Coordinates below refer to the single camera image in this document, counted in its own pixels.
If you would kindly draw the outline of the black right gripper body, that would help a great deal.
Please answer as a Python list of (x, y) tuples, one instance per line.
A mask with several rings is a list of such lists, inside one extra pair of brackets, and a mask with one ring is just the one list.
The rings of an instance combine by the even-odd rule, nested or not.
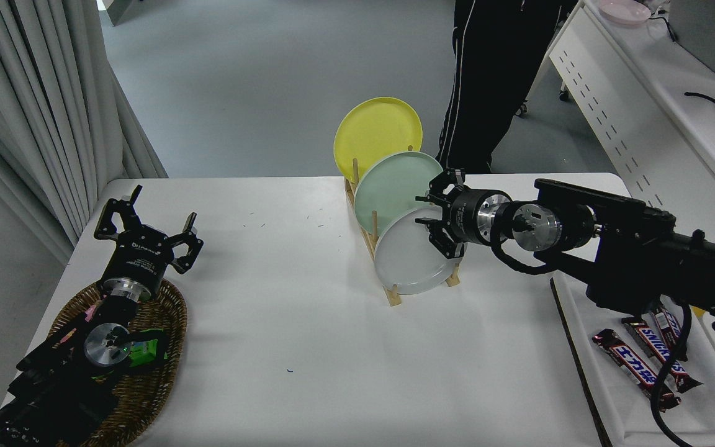
[(447, 208), (447, 232), (457, 243), (471, 242), (488, 244), (479, 229), (477, 215), (480, 206), (488, 197), (487, 189), (451, 189), (447, 198), (451, 206)]

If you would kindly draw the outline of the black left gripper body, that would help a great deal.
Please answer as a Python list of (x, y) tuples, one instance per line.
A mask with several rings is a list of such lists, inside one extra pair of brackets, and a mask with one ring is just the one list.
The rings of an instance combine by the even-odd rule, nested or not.
[(125, 278), (145, 287), (159, 287), (168, 264), (175, 258), (167, 239), (167, 235), (150, 226), (121, 232), (103, 271), (103, 282)]

